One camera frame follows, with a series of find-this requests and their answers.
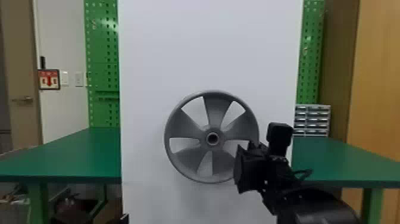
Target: fan blade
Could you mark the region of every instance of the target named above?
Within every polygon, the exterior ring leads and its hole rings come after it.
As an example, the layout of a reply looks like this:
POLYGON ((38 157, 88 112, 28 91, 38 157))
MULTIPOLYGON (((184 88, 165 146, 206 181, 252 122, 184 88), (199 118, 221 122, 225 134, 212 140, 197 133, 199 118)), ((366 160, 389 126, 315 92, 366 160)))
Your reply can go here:
POLYGON ((177 110, 169 120, 170 125, 165 130, 169 138, 201 139, 203 130, 182 109, 177 110))
POLYGON ((234 119, 223 130, 226 140, 247 140, 258 143, 258 127, 257 121, 249 112, 244 112, 234 119))
POLYGON ((213 96, 203 96, 203 99, 208 123, 211 127, 221 127, 222 120, 232 101, 213 96))
POLYGON ((196 145, 175 153, 175 156, 182 164, 196 173, 207 152, 208 150, 205 148, 202 148, 200 145, 196 145))
POLYGON ((234 163, 235 163, 235 158, 231 154, 223 150, 212 152, 213 175, 232 171, 234 163))

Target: wooden wall panel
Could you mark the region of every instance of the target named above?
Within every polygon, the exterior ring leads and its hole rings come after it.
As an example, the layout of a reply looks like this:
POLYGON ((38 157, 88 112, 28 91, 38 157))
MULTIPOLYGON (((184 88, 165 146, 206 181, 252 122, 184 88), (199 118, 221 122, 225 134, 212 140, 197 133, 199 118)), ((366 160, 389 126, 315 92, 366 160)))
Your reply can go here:
MULTIPOLYGON (((361 0, 347 137, 351 145, 398 161, 399 21, 400 1, 361 0)), ((351 191, 345 191, 343 198, 350 204, 361 201, 351 191)), ((397 210, 398 191, 385 191, 381 223, 399 223, 397 210)))
POLYGON ((326 0, 320 103, 332 106, 330 137, 346 141, 358 0, 326 0))

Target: green table top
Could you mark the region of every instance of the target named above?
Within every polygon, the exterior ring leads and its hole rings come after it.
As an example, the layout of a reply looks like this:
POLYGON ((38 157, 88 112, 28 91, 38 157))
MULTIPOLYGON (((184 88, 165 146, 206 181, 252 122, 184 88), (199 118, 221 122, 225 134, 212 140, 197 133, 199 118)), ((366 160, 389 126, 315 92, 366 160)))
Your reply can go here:
MULTIPOLYGON (((0 160, 0 182, 120 183, 120 131, 90 128, 0 160)), ((310 182, 400 188, 400 163, 329 138, 295 138, 293 169, 310 182)))
POLYGON ((400 163, 329 138, 295 138, 292 167, 329 186, 400 188, 400 163))
POLYGON ((90 128, 0 160, 0 182, 120 183, 118 128, 90 128))

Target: white board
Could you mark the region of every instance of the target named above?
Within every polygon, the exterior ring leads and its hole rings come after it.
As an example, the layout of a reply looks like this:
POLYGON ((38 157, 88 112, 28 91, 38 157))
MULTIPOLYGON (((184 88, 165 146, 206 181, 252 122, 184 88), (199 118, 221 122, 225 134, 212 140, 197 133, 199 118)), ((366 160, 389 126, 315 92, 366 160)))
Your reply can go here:
POLYGON ((182 176, 163 135, 179 101, 208 89, 245 101, 264 143, 270 122, 292 125, 301 13, 301 0, 119 0, 123 203, 132 222, 274 223, 257 193, 182 176))

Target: green table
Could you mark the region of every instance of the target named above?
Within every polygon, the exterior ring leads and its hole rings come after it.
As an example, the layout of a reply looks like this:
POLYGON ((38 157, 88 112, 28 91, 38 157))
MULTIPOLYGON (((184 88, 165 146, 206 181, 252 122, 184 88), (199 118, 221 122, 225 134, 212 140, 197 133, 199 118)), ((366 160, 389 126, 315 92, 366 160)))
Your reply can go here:
POLYGON ((384 188, 400 188, 400 163, 329 138, 295 138, 292 167, 313 169, 310 182, 364 188, 361 219, 380 223, 384 188))
POLYGON ((47 183, 98 183, 101 200, 92 216, 105 204, 106 183, 121 183, 120 131, 85 129, 0 160, 0 182, 26 183, 31 203, 30 223, 48 223, 47 183))
MULTIPOLYGON (((295 138, 293 168, 308 181, 364 188, 362 217, 378 224, 383 188, 400 188, 400 163, 328 138, 295 138)), ((120 132, 90 128, 0 160, 0 182, 29 186, 31 223, 47 223, 47 183, 121 183, 120 132)))

